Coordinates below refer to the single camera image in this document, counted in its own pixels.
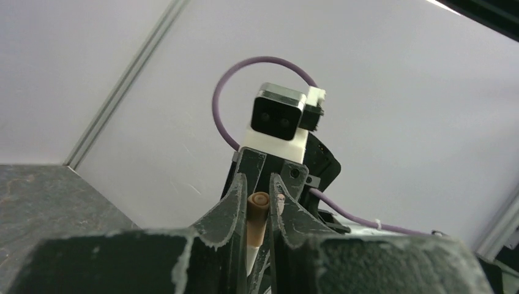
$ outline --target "tan cylinder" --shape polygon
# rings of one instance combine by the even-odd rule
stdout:
[[[247,245],[260,247],[263,244],[269,207],[269,194],[265,192],[257,192],[248,197]]]

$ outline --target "white wall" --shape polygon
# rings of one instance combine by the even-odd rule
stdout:
[[[254,55],[300,65],[327,91],[317,136],[343,165],[326,191],[349,212],[468,245],[519,179],[519,44],[427,1],[193,1],[78,172],[138,225],[180,227],[214,205],[232,150],[210,99]],[[241,138],[260,84],[253,66],[222,97]]]
[[[62,164],[168,3],[0,1],[0,163]]]

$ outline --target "cable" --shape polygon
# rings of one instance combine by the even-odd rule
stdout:
[[[278,64],[280,66],[284,66],[287,69],[292,70],[296,74],[298,74],[303,80],[307,82],[309,86],[314,86],[317,88],[317,84],[315,81],[299,66],[278,57],[273,56],[257,56],[248,58],[245,60],[240,61],[239,63],[233,65],[225,74],[222,75],[218,83],[216,84],[216,88],[214,89],[214,93],[212,95],[212,118],[214,120],[214,124],[216,125],[216,128],[218,129],[218,132],[222,136],[222,138],[229,144],[234,150],[238,151],[240,145],[231,137],[231,135],[227,132],[225,127],[222,123],[222,117],[220,116],[220,109],[219,109],[219,100],[220,100],[220,93],[222,93],[223,86],[225,86],[225,83],[238,71],[243,69],[244,67],[247,67],[251,64],[256,63],[274,63]]]
[[[239,63],[233,65],[229,70],[225,72],[225,74],[222,75],[218,83],[216,84],[216,87],[214,89],[213,95],[212,95],[212,117],[214,120],[214,124],[216,125],[216,128],[218,129],[218,132],[222,136],[222,138],[227,142],[227,144],[230,145],[234,150],[238,151],[240,145],[234,140],[231,135],[227,132],[225,127],[222,123],[222,117],[220,116],[220,94],[222,93],[223,86],[225,86],[225,83],[238,71],[243,69],[244,67],[247,67],[251,64],[256,63],[273,63],[278,64],[280,66],[284,66],[287,69],[292,70],[296,74],[298,74],[309,86],[317,87],[317,84],[315,81],[307,74],[303,69],[301,69],[299,66],[278,57],[273,56],[257,56],[248,58],[245,60],[240,61]],[[386,230],[390,232],[395,233],[402,233],[407,235],[429,235],[427,233],[422,233],[414,230],[408,230],[406,228],[396,227],[394,225],[383,225],[380,224],[380,221],[377,222],[370,222],[369,220],[361,219],[360,217],[353,216],[350,213],[347,213],[344,211],[341,207],[339,207],[337,204],[335,204],[330,198],[326,197],[321,191],[311,188],[310,192],[317,196],[319,199],[321,199],[324,203],[328,204],[333,210],[335,210],[337,213],[342,215],[343,217],[356,222],[358,224],[364,225],[366,227],[370,228],[378,228],[379,230]]]
[[[315,188],[310,188],[310,193],[315,195],[317,198],[319,198],[324,203],[328,204],[333,210],[335,210],[337,213],[339,213],[341,216],[351,220],[352,222],[356,222],[357,224],[370,227],[370,228],[379,228],[381,230],[395,232],[395,233],[401,233],[406,235],[430,235],[428,233],[409,230],[407,228],[397,227],[394,225],[383,225],[379,222],[370,222],[366,219],[361,219],[360,217],[356,217],[350,213],[347,213],[344,209],[342,209],[340,206],[338,206],[335,202],[333,202],[330,198],[326,197],[324,193],[319,191]]]

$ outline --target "gray table surface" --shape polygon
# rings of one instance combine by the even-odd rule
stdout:
[[[0,294],[44,238],[137,226],[63,166],[0,165]]]

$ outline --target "black camera housing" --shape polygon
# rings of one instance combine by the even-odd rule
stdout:
[[[254,100],[250,127],[256,132],[290,141],[305,108],[306,96],[292,89],[265,83]]]

